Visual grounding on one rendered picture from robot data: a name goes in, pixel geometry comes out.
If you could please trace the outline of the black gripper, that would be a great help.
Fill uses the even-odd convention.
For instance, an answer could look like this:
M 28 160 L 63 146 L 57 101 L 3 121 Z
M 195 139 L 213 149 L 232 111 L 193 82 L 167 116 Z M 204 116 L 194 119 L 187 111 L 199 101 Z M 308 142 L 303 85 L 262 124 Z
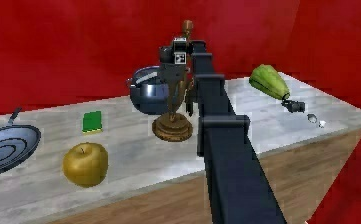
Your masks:
M 187 69 L 187 51 L 185 48 L 176 49 L 172 46 L 159 48 L 160 65 L 159 77 L 168 85 L 168 113 L 176 112 L 182 104 L 182 85 Z M 174 83 L 177 83 L 174 96 Z

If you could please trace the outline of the grey frying pan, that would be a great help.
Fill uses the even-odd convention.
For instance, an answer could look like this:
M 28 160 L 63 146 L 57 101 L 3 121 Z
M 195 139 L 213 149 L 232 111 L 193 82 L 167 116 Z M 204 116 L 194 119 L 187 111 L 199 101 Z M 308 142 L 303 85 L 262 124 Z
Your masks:
M 14 123 L 21 110 L 21 107 L 16 108 L 7 124 L 0 127 L 0 174 L 26 161 L 41 140 L 42 134 L 37 127 Z

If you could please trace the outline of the green spray bottle black nozzle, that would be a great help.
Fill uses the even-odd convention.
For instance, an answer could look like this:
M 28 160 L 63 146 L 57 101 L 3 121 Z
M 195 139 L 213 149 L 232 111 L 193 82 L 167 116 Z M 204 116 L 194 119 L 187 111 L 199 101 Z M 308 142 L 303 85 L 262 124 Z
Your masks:
M 281 105 L 290 113 L 305 112 L 305 103 L 291 100 L 291 92 L 284 79 L 271 65 L 261 64 L 249 78 L 249 84 L 262 93 L 281 101 Z

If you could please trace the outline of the green sponge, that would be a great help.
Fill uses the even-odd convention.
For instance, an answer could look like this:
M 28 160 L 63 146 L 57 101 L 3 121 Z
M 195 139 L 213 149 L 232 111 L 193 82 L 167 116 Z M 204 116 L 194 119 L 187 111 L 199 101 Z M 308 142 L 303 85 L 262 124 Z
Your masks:
M 101 131 L 102 126 L 102 112 L 101 111 L 92 111 L 87 112 L 83 115 L 82 118 L 82 132 L 91 133 L 96 131 Z

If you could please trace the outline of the blue-grey metal pot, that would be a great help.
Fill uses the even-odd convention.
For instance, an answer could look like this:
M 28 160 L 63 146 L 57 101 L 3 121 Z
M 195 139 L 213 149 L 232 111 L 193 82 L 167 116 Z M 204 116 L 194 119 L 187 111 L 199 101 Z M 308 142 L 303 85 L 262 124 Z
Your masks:
M 130 100 L 141 113 L 161 115 L 168 111 L 169 88 L 157 75 L 158 69 L 158 66 L 141 68 L 127 80 Z

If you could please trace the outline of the yellow apple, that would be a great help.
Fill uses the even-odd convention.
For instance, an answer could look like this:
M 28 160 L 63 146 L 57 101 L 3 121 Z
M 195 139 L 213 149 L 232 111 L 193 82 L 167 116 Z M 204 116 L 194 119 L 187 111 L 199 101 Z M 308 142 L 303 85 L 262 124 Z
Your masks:
M 78 186 L 96 186 L 107 175 L 108 152 L 98 143 L 79 143 L 64 155 L 62 171 L 69 181 Z

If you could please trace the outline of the small silver shaker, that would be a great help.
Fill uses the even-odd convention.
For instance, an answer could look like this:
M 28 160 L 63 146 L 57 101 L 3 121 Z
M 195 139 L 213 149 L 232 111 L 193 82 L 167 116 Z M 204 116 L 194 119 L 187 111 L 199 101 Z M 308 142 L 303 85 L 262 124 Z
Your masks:
M 308 114 L 307 119 L 319 128 L 324 128 L 326 125 L 326 122 L 324 120 L 319 120 L 315 114 Z

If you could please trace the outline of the bronze statue on round base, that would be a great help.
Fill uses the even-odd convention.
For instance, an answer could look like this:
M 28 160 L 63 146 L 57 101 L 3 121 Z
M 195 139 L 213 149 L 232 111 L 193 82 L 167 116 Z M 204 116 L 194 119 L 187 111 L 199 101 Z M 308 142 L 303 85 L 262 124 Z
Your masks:
M 171 45 L 176 49 L 185 48 L 187 51 L 187 69 L 182 85 L 182 103 L 188 92 L 193 87 L 193 80 L 188 77 L 190 68 L 188 67 L 188 56 L 190 53 L 190 36 L 193 30 L 193 22 L 191 20 L 184 20 L 182 24 L 182 35 L 175 37 Z M 193 133 L 192 124 L 188 119 L 177 111 L 169 115 L 168 111 L 160 115 L 152 123 L 152 131 L 156 137 L 167 142 L 182 142 L 189 139 Z

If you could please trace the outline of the wooden counter with marble top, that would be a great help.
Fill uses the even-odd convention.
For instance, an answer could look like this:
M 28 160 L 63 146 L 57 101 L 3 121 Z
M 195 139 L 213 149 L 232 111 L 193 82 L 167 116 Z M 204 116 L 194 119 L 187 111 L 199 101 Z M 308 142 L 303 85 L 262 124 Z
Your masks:
M 303 224 L 359 143 L 361 109 L 285 81 L 324 128 L 286 112 L 245 78 L 227 81 L 226 90 L 236 112 L 251 119 L 249 137 L 288 224 Z M 83 133 L 83 115 L 92 111 L 102 112 L 103 128 Z M 195 139 L 160 141 L 152 120 L 127 97 L 21 113 L 18 123 L 39 127 L 43 137 L 31 158 L 0 175 L 0 224 L 212 224 Z M 109 153 L 107 178 L 93 188 L 61 172 L 63 155 L 81 142 Z

